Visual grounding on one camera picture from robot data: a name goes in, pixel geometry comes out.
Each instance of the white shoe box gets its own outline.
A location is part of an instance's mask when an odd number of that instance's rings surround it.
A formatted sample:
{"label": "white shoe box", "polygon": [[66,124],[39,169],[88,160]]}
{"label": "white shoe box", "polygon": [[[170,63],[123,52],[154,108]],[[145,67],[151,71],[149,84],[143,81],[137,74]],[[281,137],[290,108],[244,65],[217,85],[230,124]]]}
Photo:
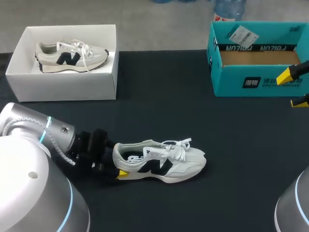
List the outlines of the white shoe box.
{"label": "white shoe box", "polygon": [[[119,51],[116,25],[27,27],[6,71],[21,102],[116,99]],[[91,72],[42,73],[35,56],[37,42],[80,40],[109,51],[107,61]]]}

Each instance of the teal cardboard box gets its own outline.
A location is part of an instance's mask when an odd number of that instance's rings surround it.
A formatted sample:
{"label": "teal cardboard box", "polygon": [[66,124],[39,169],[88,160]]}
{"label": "teal cardboard box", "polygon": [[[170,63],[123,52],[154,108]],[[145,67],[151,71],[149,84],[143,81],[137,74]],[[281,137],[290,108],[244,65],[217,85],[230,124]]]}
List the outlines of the teal cardboard box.
{"label": "teal cardboard box", "polygon": [[[248,48],[239,45],[244,41],[237,44],[230,40],[240,26],[258,35]],[[290,65],[309,60],[308,23],[212,22],[207,58],[217,97],[298,97],[309,93],[309,73],[281,86],[276,82]]]}

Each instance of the black tablecloth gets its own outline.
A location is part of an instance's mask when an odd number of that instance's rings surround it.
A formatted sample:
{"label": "black tablecloth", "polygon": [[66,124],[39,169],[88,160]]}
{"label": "black tablecloth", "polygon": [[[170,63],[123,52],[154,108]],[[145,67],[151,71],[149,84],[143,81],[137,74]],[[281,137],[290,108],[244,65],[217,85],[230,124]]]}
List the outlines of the black tablecloth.
{"label": "black tablecloth", "polygon": [[[0,56],[0,108],[14,101]],[[121,52],[117,100],[22,103],[123,143],[192,138],[207,169],[178,184],[75,179],[91,232],[273,232],[283,191],[305,169],[308,109],[288,98],[217,98],[206,51]]]}

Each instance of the logo on box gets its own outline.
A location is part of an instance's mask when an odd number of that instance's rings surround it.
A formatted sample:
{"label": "logo on box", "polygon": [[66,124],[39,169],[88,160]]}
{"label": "logo on box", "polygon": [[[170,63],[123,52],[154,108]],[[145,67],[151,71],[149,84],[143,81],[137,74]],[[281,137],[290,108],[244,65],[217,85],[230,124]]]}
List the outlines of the logo on box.
{"label": "logo on box", "polygon": [[214,38],[213,38],[213,47],[214,47],[214,50],[216,50],[217,46],[218,46],[218,42],[217,42],[217,40],[216,40],[216,37],[214,37]]}
{"label": "logo on box", "polygon": [[243,88],[257,88],[259,86],[261,77],[246,77],[242,87]]}
{"label": "logo on box", "polygon": [[211,71],[211,69],[212,69],[212,58],[211,58],[211,55],[209,56],[209,63],[208,63],[208,65],[209,65],[209,70]]}

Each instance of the yellow object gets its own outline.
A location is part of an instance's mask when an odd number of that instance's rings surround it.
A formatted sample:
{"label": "yellow object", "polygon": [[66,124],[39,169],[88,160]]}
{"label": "yellow object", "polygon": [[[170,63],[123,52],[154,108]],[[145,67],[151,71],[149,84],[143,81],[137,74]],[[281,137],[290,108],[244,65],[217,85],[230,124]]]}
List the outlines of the yellow object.
{"label": "yellow object", "polygon": [[289,81],[293,81],[293,78],[291,77],[290,69],[287,68],[283,73],[280,74],[280,76],[277,77],[277,85],[279,86]]}
{"label": "yellow object", "polygon": [[128,175],[129,175],[129,173],[122,171],[122,170],[119,170],[119,175],[117,176],[117,179],[122,178],[122,177],[126,177]]}
{"label": "yellow object", "polygon": [[308,103],[306,101],[303,102],[303,103],[300,103],[298,105],[293,105],[293,102],[291,100],[291,105],[292,105],[292,107],[309,107],[309,105],[308,105]]}

